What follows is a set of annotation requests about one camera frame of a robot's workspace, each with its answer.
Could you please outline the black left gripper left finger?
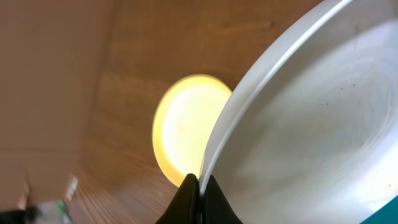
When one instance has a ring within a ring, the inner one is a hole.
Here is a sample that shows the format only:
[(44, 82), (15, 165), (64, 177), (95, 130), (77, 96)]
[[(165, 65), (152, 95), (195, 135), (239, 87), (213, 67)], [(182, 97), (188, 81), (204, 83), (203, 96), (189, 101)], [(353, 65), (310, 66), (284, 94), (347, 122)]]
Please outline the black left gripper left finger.
[(195, 224), (197, 222), (198, 179), (187, 174), (164, 214), (155, 224)]

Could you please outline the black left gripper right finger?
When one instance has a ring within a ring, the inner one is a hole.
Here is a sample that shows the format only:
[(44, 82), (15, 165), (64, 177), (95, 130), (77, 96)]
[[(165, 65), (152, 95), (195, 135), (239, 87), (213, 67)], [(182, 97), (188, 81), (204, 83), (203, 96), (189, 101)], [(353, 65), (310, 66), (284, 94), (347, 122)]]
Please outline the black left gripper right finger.
[(202, 223), (243, 224), (234, 213), (213, 175), (210, 176), (202, 198)]

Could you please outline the white plate with ketchup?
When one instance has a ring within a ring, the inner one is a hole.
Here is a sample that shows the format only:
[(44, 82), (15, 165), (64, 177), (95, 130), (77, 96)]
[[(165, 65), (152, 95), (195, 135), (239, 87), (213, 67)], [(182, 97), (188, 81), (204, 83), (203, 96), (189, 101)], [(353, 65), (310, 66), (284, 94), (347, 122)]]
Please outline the white plate with ketchup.
[(208, 140), (244, 223), (361, 223), (397, 198), (397, 0), (323, 1), (258, 58)]

